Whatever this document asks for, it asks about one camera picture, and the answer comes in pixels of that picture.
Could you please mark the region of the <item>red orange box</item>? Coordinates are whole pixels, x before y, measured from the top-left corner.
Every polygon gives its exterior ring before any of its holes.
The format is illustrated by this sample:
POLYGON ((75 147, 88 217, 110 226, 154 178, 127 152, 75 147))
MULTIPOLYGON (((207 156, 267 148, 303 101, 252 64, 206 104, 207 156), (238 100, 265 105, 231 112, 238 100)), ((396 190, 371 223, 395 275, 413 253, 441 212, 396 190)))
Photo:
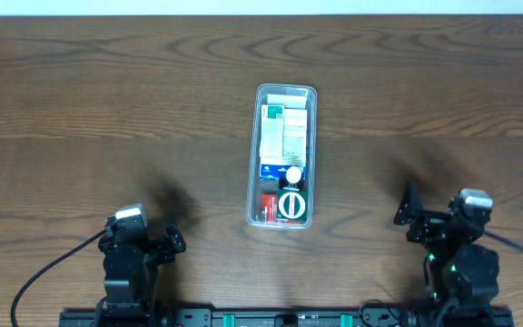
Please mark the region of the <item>red orange box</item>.
POLYGON ((281 222, 281 221, 277 220, 277 202, 278 202, 277 194, 263 194, 261 196, 261 221, 263 223, 269 223, 269 224, 286 223, 286 222, 281 222))

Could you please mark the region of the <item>blue tall box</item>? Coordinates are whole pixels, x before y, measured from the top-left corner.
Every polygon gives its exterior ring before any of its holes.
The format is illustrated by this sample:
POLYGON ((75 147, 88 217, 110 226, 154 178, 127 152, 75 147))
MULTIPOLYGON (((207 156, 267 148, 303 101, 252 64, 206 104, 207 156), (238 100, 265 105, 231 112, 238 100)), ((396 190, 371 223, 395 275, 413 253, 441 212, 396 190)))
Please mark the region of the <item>blue tall box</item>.
POLYGON ((284 130, 282 156, 261 159, 260 178, 280 180, 291 166, 298 166, 306 174, 308 112, 305 109, 289 109, 284 106, 284 130))

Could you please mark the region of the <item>dark green square box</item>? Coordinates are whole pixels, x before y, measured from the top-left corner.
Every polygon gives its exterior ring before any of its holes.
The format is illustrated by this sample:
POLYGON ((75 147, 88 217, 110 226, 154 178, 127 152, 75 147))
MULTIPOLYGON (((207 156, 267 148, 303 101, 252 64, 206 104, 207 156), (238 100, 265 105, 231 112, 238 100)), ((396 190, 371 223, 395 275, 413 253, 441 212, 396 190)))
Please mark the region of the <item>dark green square box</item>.
POLYGON ((286 223, 307 222, 308 198, 302 191, 280 190, 277 193, 277 220, 286 223))

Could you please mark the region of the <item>dark bottle white cap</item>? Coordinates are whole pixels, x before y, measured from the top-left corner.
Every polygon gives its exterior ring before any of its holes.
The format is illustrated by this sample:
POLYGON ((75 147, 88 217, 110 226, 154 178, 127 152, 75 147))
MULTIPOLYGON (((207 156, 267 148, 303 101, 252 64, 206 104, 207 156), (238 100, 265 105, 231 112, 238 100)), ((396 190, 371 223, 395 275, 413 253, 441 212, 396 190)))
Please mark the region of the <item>dark bottle white cap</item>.
POLYGON ((303 188, 303 170, 298 166, 289 167, 279 181, 279 189, 298 192, 302 191, 303 188))

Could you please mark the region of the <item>white green medicine box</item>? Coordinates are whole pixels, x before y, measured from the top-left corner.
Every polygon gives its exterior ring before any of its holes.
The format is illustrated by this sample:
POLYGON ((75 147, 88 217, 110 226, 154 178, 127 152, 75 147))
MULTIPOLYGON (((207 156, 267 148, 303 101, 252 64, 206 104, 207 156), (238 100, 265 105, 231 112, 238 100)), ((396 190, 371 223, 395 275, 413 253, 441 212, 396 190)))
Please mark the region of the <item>white green medicine box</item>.
POLYGON ((284 106, 263 104, 261 106, 260 155, 264 157, 282 156, 284 106))

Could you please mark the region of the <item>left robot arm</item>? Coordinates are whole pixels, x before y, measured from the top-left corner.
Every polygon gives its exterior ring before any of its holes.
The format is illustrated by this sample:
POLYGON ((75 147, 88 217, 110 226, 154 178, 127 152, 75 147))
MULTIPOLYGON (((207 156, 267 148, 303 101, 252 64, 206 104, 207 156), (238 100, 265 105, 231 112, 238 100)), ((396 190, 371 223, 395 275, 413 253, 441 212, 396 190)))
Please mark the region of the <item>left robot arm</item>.
POLYGON ((104 254, 104 303, 110 318, 150 317, 158 267, 186 251, 176 222, 166 224, 164 235, 156 239, 148 236, 147 225, 143 210, 135 207, 117 212, 104 227, 98 247, 104 254))

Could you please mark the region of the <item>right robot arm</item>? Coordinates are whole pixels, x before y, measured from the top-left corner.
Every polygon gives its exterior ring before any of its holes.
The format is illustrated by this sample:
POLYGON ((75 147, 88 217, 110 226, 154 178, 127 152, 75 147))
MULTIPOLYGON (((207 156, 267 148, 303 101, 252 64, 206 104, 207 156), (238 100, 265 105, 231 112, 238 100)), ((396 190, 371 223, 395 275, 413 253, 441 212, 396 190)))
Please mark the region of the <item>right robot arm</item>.
POLYGON ((476 244, 485 232, 493 199, 484 191, 462 188, 449 200, 445 212, 426 210, 417 185, 406 183, 396 225, 407 225, 406 239, 427 251, 428 295, 439 305, 437 321, 461 306, 489 309, 498 295, 498 254, 476 244))

